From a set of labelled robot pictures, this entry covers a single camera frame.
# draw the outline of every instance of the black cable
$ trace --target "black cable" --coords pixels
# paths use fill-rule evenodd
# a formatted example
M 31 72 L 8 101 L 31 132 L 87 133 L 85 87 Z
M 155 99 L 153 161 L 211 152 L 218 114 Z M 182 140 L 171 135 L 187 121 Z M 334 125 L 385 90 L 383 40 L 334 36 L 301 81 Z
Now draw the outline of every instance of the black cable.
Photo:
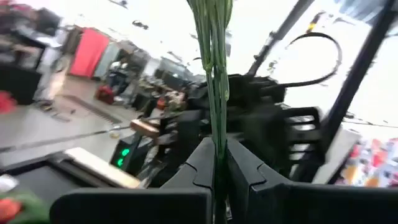
M 297 83 L 283 83 L 283 84 L 278 84 L 278 85 L 270 86 L 267 88 L 263 88 L 264 90 L 270 90 L 272 88 L 288 88 L 288 87 L 301 87 L 301 86 L 314 85 L 314 84 L 321 83 L 321 82 L 329 79 L 330 77 L 332 77 L 334 74 L 336 74 L 338 67 L 341 65 L 341 61 L 343 59 L 343 51 L 341 50 L 340 44 L 334 38 L 332 38 L 331 36 L 329 36 L 327 34 L 319 33 L 319 32 L 311 32 L 311 33 L 307 33 L 307 34 L 298 36 L 296 39 L 291 41 L 291 43 L 288 46 L 292 45 L 294 42 L 296 42 L 300 39 L 304 39 L 307 37 L 323 37 L 328 40 L 331 40 L 336 45 L 338 56 L 337 56 L 336 65 L 333 68 L 333 70 L 329 74 L 325 75 L 324 77 L 318 78 L 316 80 L 297 82 Z

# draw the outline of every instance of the wooden board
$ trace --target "wooden board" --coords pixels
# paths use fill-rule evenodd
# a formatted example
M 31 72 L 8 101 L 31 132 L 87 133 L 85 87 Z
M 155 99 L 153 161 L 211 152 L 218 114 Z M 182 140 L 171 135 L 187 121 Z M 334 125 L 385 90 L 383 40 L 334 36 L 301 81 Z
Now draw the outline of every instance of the wooden board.
M 104 160 L 80 147 L 68 149 L 64 153 L 70 156 L 74 162 L 79 163 L 79 165 L 82 165 L 99 173 L 102 176 L 105 176 L 109 180 L 112 180 L 113 182 L 118 183 L 125 188 L 135 189 L 140 184 L 140 180 L 137 178 L 125 173 L 120 169 L 117 169 L 116 167 L 108 164 Z

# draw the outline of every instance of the ceiling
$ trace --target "ceiling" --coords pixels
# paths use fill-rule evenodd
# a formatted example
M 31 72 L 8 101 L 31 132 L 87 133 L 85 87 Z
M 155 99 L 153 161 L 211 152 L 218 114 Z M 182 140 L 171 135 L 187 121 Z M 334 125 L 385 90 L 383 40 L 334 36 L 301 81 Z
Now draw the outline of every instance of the ceiling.
M 332 0 L 339 6 L 339 12 L 358 21 L 374 25 L 385 0 Z M 398 20 L 395 19 L 389 35 L 398 34 Z

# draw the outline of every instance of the metal rod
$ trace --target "metal rod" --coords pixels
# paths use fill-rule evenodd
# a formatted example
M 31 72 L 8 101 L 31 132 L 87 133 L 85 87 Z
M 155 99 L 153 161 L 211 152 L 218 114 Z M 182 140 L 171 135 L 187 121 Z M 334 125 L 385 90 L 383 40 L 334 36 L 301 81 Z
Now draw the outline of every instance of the metal rod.
M 251 65 L 247 75 L 255 76 L 259 70 L 261 64 L 267 58 L 269 52 L 275 46 L 278 41 L 282 40 L 286 34 L 292 29 L 294 24 L 298 19 L 304 14 L 305 11 L 311 6 L 314 0 L 298 0 L 296 5 L 293 7 L 289 15 L 286 17 L 285 21 L 279 27 L 277 32 L 271 32 L 267 38 L 266 43 L 262 47 L 260 53 L 254 58 L 256 59 Z
M 395 0 L 386 1 L 384 9 L 380 12 L 377 22 L 371 29 L 368 38 L 366 38 L 335 103 L 331 107 L 329 114 L 322 121 L 326 149 L 329 148 L 335 137 L 377 50 L 394 20 L 396 14 L 392 10 L 394 3 Z
M 395 0 L 386 1 L 383 10 L 376 19 L 375 25 L 366 38 L 365 43 L 352 66 L 335 103 L 333 104 L 329 114 L 321 123 L 322 139 L 324 141 L 323 148 L 325 149 L 324 154 L 327 153 L 332 140 L 336 136 L 336 133 L 340 128 L 340 124 L 348 111 L 362 79 L 384 40 L 384 37 L 389 30 L 389 26 L 394 20 L 394 16 L 396 14 L 392 10 L 394 2 Z M 317 161 L 316 156 L 317 155 L 315 154 L 305 154 L 303 156 L 303 160 L 306 162 L 298 165 L 291 179 L 299 182 L 312 182 L 319 167 L 322 165 L 321 163 L 314 162 Z

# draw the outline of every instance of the black frame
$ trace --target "black frame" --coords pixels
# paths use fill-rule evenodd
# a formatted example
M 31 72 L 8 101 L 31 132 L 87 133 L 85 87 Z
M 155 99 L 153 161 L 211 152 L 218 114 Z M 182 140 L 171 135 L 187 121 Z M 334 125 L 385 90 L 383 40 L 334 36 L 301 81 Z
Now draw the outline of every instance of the black frame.
M 73 180 L 82 183 L 85 187 L 123 187 L 75 162 L 70 156 L 62 152 L 2 167 L 0 168 L 0 175 L 18 175 L 44 166 L 50 166 L 62 174 L 71 176 Z
M 267 44 L 263 46 L 259 55 L 255 56 L 256 61 L 252 64 L 247 75 L 254 76 L 256 74 L 275 44 L 286 36 L 296 21 L 313 2 L 314 0 L 299 0 L 297 2 L 286 20 L 279 27 L 279 30 L 270 34 Z M 385 0 L 383 10 L 379 13 L 373 28 L 354 61 L 351 71 L 349 72 L 336 101 L 321 123 L 323 148 L 325 149 L 324 154 L 327 153 L 327 150 L 335 138 L 349 106 L 397 14 L 394 10 L 394 3 L 395 0 Z M 314 154 L 307 153 L 303 156 L 303 159 L 306 161 L 313 161 L 316 159 L 314 156 Z M 296 168 L 292 179 L 298 182 L 311 182 L 319 168 L 320 165 L 301 163 Z

